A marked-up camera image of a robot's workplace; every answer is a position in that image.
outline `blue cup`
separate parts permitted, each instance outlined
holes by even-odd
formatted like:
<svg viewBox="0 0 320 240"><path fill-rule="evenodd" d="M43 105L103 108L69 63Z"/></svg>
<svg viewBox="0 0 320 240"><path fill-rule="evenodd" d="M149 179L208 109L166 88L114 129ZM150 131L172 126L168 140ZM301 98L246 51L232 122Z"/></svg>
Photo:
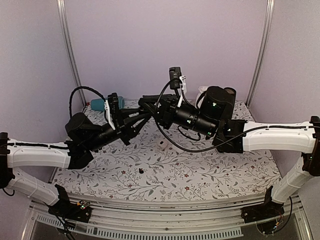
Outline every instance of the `blue cup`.
<svg viewBox="0 0 320 240"><path fill-rule="evenodd" d="M125 107L125 100L122 96L118 96L119 101L119 109L123 109ZM105 102L101 99L93 99L90 103L91 109L94 111L104 112L105 111Z"/></svg>

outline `floral tablecloth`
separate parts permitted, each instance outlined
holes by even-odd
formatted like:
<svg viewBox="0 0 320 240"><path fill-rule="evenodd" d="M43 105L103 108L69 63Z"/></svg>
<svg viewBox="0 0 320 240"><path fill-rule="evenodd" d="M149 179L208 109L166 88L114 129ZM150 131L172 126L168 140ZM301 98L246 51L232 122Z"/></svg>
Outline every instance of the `floral tablecloth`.
<svg viewBox="0 0 320 240"><path fill-rule="evenodd" d="M137 102L127 100L125 107L137 107ZM90 106L85 114L94 124L105 123L103 113ZM253 120L243 102L236 102L233 118ZM186 139L174 124L166 132L186 148L211 146L203 136L200 141ZM192 131L186 133L197 137ZM200 201L262 193L281 177L269 150L177 153L170 146L158 147L159 139L163 136L151 119L129 146L119 139L93 153L94 160L83 169L58 169L53 182L70 193L110 199Z"/></svg>

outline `black mounting bracket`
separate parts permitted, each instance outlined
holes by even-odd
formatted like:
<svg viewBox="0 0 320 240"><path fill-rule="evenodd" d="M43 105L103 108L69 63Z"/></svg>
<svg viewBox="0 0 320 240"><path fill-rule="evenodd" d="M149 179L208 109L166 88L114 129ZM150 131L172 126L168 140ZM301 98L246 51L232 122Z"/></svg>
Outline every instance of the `black mounting bracket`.
<svg viewBox="0 0 320 240"><path fill-rule="evenodd" d="M272 201L272 188L273 186L266 190L263 203L253 206L246 206L241 209L241 217L244 219L245 223L269 219L285 213L283 204Z"/></svg>
<svg viewBox="0 0 320 240"><path fill-rule="evenodd" d="M55 185L59 193L59 201L53 206L48 206L48 213L58 217L88 223L91 217L92 208L88 202L80 201L71 203L64 187Z"/></svg>

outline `white bracket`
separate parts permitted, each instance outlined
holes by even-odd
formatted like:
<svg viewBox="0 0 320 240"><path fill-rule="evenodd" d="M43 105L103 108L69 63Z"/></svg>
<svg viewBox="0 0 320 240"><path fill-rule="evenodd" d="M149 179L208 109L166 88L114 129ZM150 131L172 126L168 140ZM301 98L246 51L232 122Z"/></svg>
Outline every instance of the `white bracket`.
<svg viewBox="0 0 320 240"><path fill-rule="evenodd" d="M178 105L177 107L180 108L181 104L182 104L182 100L184 99L183 96L182 96L182 91L184 94L187 93L187 84L186 84L186 76L185 75L182 75L180 76L180 89L181 89L181 94L180 94L180 98L179 98L179 102L178 102Z"/></svg>
<svg viewBox="0 0 320 240"><path fill-rule="evenodd" d="M110 126L113 130L116 130L114 122L112 121L112 118L111 118L110 106L109 106L108 100L105 100L105 102L104 102L104 109L106 111L106 117L108 119L108 123L110 124Z"/></svg>

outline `purple wall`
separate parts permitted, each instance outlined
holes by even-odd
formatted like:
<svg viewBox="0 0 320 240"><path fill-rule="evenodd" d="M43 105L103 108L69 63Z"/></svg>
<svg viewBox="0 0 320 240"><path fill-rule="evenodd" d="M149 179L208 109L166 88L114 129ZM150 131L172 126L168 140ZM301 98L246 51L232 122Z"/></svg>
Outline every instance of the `purple wall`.
<svg viewBox="0 0 320 240"><path fill-rule="evenodd" d="M247 96L258 56L266 1L66 1L81 82L125 98L159 94L169 67L198 87L233 87Z"/></svg>
<svg viewBox="0 0 320 240"><path fill-rule="evenodd" d="M320 116L320 2L276 1L265 59L251 111L259 122L294 123ZM298 152L274 152L282 175ZM299 191L313 237L320 236L320 179Z"/></svg>
<svg viewBox="0 0 320 240"><path fill-rule="evenodd" d="M29 142L64 141L75 84L57 1L1 1L0 22L0 132ZM77 96L74 110L79 107ZM48 180L52 169L29 172ZM21 239L29 204L23 194L0 191L0 239Z"/></svg>

